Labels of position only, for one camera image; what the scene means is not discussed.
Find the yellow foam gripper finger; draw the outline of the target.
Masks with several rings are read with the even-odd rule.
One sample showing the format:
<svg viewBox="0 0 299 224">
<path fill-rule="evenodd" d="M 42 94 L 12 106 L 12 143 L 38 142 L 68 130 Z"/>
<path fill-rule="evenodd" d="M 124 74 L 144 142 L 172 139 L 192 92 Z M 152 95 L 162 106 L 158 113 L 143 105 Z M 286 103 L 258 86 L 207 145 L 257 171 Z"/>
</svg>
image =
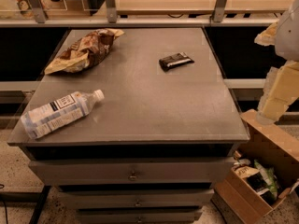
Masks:
<svg viewBox="0 0 299 224">
<path fill-rule="evenodd" d="M 254 42 L 261 46 L 275 45 L 277 27 L 277 22 L 272 23 L 255 37 Z"/>
<path fill-rule="evenodd" d="M 287 61 L 280 68 L 271 67 L 258 104 L 259 122 L 276 122 L 299 98 L 299 62 Z"/>
</svg>

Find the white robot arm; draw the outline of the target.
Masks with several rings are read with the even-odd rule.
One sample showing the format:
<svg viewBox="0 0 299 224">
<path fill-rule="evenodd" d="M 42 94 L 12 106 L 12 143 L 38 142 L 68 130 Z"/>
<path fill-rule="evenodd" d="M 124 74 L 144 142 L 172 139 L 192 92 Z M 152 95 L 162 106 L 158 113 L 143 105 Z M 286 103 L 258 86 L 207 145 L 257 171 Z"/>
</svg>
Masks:
<svg viewBox="0 0 299 224">
<path fill-rule="evenodd" d="M 299 0 L 294 0 L 281 18 L 258 34 L 254 42 L 273 45 L 277 56 L 286 60 L 271 67 L 263 86 L 256 119 L 262 125 L 278 121 L 299 98 Z"/>
</svg>

